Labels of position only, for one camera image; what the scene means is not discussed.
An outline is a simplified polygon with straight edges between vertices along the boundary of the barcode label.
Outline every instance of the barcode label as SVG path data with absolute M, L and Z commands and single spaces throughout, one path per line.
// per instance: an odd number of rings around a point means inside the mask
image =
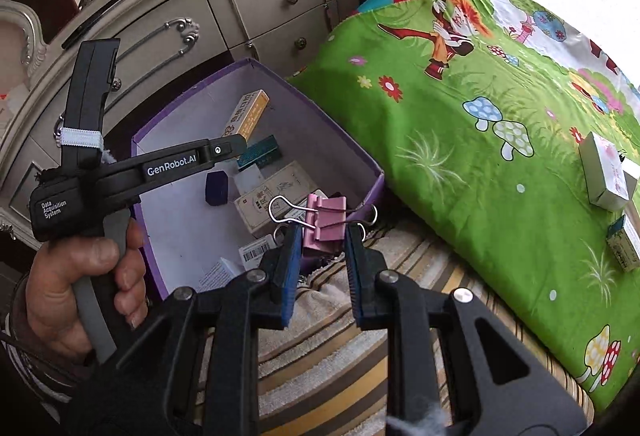
M 247 262 L 249 260 L 254 259 L 255 257 L 260 257 L 268 249 L 269 249 L 269 245 L 268 244 L 266 244 L 266 243 L 265 244 L 261 244 L 258 248 L 254 248 L 253 250 L 249 250 L 248 252 L 245 252 L 244 256 L 242 256 L 242 258 L 244 259 L 244 262 Z
M 251 270 L 252 268 L 257 268 L 264 253 L 272 248 L 276 248 L 276 246 L 273 236 L 268 234 L 240 248 L 238 252 L 244 269 Z

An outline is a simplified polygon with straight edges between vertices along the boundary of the striped towel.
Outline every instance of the striped towel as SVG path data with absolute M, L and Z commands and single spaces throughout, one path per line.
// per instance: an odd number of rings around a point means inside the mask
M 593 404 L 575 380 L 420 219 L 407 216 L 380 228 L 366 246 L 382 252 L 390 268 L 409 275 L 423 288 L 444 293 L 459 286 L 471 289 L 566 388 L 589 422 L 593 421 Z M 259 337 L 262 434 L 384 434 L 386 330 L 361 332 L 355 326 L 344 258 L 313 273 L 299 286 L 287 330 L 261 330 Z M 210 354 L 212 338 L 211 332 L 205 355 Z M 442 352 L 435 333 L 433 338 L 440 400 L 450 422 Z M 196 422 L 202 422 L 207 366 L 205 358 L 198 384 Z

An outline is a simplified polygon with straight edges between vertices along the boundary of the small box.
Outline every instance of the small box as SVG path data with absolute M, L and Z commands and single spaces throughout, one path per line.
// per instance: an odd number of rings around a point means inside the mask
M 241 134 L 245 140 L 249 140 L 255 124 L 258 123 L 268 103 L 269 97 L 263 90 L 243 95 L 234 112 L 231 113 L 231 118 L 226 123 L 222 136 Z
M 636 192 L 638 180 L 640 179 L 640 165 L 629 158 L 625 158 L 622 161 L 622 171 L 625 173 L 626 192 L 629 194 L 629 199 L 631 199 L 634 197 L 634 192 Z
M 243 171 L 254 163 L 261 169 L 280 158 L 282 153 L 278 142 L 271 135 L 247 147 L 246 151 L 238 157 L 238 170 Z
M 265 227 L 271 225 L 269 202 L 278 195 L 286 197 L 291 203 L 298 203 L 313 189 L 317 189 L 313 180 L 298 162 L 293 161 L 264 181 L 258 188 L 234 201 L 236 209 L 249 232 L 256 238 L 265 233 Z M 277 218 L 284 216 L 290 207 L 277 200 L 271 210 Z
M 613 212 L 622 209 L 629 197 L 616 146 L 591 131 L 579 150 L 589 201 Z
M 258 268 L 262 260 L 262 256 L 277 246 L 278 245 L 273 239 L 273 236 L 271 234 L 267 234 L 263 238 L 256 239 L 255 241 L 241 247 L 238 250 L 238 253 L 240 254 L 240 260 L 242 261 L 244 269 L 252 270 L 254 268 Z
M 246 170 L 239 172 L 234 176 L 234 182 L 240 195 L 248 194 L 264 181 L 264 176 L 254 163 L 249 165 Z
M 640 266 L 640 238 L 626 214 L 609 227 L 607 244 L 625 272 Z
M 225 205 L 229 196 L 229 177 L 224 171 L 207 173 L 204 199 L 212 207 Z

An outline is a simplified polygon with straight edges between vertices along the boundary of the green blanket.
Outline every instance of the green blanket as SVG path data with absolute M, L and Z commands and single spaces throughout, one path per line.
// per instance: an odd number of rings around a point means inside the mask
M 606 244 L 620 214 L 588 202 L 578 143 L 640 161 L 640 95 L 606 54 L 531 0 L 406 0 L 290 81 L 607 406 L 638 358 L 640 271 Z

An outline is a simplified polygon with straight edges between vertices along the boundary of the black cable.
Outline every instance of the black cable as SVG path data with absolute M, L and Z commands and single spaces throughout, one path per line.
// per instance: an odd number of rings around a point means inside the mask
M 18 340 L 7 335 L 6 333 L 3 333 L 2 331 L 0 331 L 0 340 L 2 340 L 2 342 L 4 342 L 5 344 L 9 344 L 10 346 L 13 346 L 17 350 L 22 351 L 23 353 L 30 356 L 31 358 L 34 358 L 35 360 L 43 363 L 49 369 L 59 373 L 61 376 L 64 376 L 67 380 L 71 381 L 73 384 L 78 383 L 78 378 L 73 376 L 70 372 L 66 371 L 65 369 L 59 368 L 56 364 L 52 362 L 49 362 L 43 356 L 40 356 L 38 353 L 34 352 L 33 350 L 30 350 L 23 343 L 18 342 Z

